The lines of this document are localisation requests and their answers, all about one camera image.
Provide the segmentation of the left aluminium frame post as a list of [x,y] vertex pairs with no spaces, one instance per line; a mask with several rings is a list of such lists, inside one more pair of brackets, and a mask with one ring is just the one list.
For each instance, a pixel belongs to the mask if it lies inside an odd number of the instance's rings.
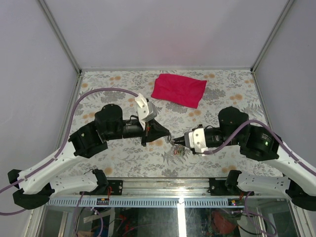
[[68,60],[70,61],[72,67],[74,68],[77,75],[80,75],[82,72],[82,69],[80,65],[78,64],[76,58],[74,57],[66,39],[64,38],[64,35],[62,31],[60,30],[60,27],[58,26],[55,17],[53,16],[48,4],[45,0],[36,0],[37,4],[41,8],[45,18],[47,19],[52,31],[54,32],[60,46],[62,47],[65,55],[67,56]]

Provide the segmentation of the aluminium frame post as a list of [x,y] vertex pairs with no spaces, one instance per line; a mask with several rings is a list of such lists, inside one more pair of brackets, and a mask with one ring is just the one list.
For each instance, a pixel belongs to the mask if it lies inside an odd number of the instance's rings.
[[269,36],[265,40],[265,43],[264,43],[262,49],[260,50],[259,55],[257,56],[257,58],[254,61],[253,65],[251,66],[251,68],[250,68],[251,72],[255,72],[257,70],[257,68],[259,67],[259,65],[260,65],[261,61],[263,60],[266,52],[268,51],[273,39],[277,35],[280,27],[282,26],[285,18],[287,17],[288,13],[292,9],[292,7],[295,4],[295,2],[296,2],[296,0],[288,0],[286,2],[284,8],[282,9],[279,17],[277,18],[277,20],[275,22],[271,32],[269,33]]
[[77,75],[80,75],[82,72],[82,69],[80,65],[78,64],[76,58],[74,57],[66,39],[64,38],[64,35],[62,31],[60,30],[60,27],[58,26],[55,17],[53,16],[48,4],[45,0],[36,0],[37,4],[41,8],[45,18],[47,19],[52,31],[54,32],[60,46],[62,47],[65,55],[67,56],[68,60],[70,61],[72,67],[74,68]]

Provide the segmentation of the folded red cloth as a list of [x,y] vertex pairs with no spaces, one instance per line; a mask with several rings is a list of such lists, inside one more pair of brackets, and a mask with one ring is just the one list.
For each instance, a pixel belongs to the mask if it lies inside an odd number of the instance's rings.
[[204,95],[206,84],[206,80],[174,74],[160,74],[155,80],[151,97],[197,109]]

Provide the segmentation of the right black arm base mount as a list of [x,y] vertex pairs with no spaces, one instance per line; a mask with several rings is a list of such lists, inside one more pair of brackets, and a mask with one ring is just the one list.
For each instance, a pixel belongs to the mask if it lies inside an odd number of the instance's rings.
[[254,195],[254,191],[247,186],[247,182],[252,184],[254,181],[253,175],[239,170],[230,170],[226,178],[209,178],[207,192],[211,196],[240,196],[248,192]]

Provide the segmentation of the floral patterned table mat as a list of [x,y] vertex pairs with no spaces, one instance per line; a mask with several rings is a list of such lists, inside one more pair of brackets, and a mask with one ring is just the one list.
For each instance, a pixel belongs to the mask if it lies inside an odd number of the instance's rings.
[[[249,70],[177,70],[177,75],[206,81],[206,89],[196,109],[172,102],[153,99],[158,112],[157,121],[172,137],[199,124],[217,127],[218,113],[229,106],[245,112],[251,119],[265,120],[255,81]],[[97,111],[109,103],[119,105],[124,119],[136,114],[136,103],[130,93],[150,98],[160,71],[84,71],[80,77],[78,96],[87,94],[77,106],[72,131],[94,120]],[[246,158],[238,146],[229,146],[215,155],[200,157],[188,149],[176,150],[166,137],[142,146],[140,139],[108,142],[108,148],[82,161],[63,173],[77,176],[91,169],[102,169],[107,177],[201,178],[226,177],[230,170],[245,171],[260,176],[280,176],[281,173],[264,163]]]

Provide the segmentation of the right aluminium frame post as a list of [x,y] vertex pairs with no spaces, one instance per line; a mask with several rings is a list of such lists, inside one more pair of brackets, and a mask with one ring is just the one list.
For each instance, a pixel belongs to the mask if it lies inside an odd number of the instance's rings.
[[292,9],[292,7],[295,4],[295,2],[296,2],[296,0],[288,0],[286,2],[284,8],[282,9],[279,17],[277,18],[277,20],[275,22],[271,32],[269,33],[269,36],[265,40],[265,43],[264,43],[262,49],[260,50],[259,55],[257,56],[257,58],[254,61],[253,65],[251,66],[251,68],[250,68],[251,72],[255,72],[257,70],[257,68],[259,67],[259,65],[260,65],[261,61],[263,60],[266,52],[268,51],[273,39],[277,35],[280,27],[282,26],[285,18],[287,17],[288,13]]

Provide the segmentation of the keyring with coloured tags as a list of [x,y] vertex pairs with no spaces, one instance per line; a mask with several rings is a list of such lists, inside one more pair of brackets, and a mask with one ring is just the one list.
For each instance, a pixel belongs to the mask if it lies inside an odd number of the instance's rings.
[[183,156],[185,154],[186,147],[174,145],[172,142],[173,139],[174,139],[174,137],[172,137],[172,135],[169,134],[168,143],[172,146],[174,155]]

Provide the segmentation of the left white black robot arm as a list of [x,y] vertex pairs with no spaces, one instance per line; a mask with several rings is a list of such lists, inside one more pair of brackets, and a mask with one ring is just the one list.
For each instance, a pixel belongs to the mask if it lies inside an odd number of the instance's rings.
[[169,130],[155,119],[141,125],[138,116],[123,119],[120,106],[105,105],[95,114],[94,121],[70,135],[65,147],[27,169],[13,169],[8,179],[18,190],[13,193],[14,203],[26,210],[38,208],[50,199],[68,194],[107,195],[109,182],[103,170],[93,169],[80,176],[59,177],[66,169],[108,148],[108,141],[140,138],[145,146]]

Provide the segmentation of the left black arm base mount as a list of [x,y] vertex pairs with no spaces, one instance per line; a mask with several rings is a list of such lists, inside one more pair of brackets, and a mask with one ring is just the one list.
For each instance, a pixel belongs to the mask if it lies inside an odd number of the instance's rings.
[[97,191],[97,195],[102,196],[121,196],[123,191],[122,180],[109,180],[108,185],[105,188],[101,188]]

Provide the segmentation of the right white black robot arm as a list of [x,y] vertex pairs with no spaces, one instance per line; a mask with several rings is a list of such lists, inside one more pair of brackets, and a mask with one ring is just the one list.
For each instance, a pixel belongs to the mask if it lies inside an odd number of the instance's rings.
[[269,127],[249,119],[235,107],[218,114],[219,127],[198,125],[173,144],[189,148],[195,155],[214,155],[226,146],[239,146],[241,155],[278,169],[282,176],[264,177],[230,170],[225,180],[209,180],[215,196],[265,194],[280,196],[309,211],[316,209],[316,169],[295,154]]

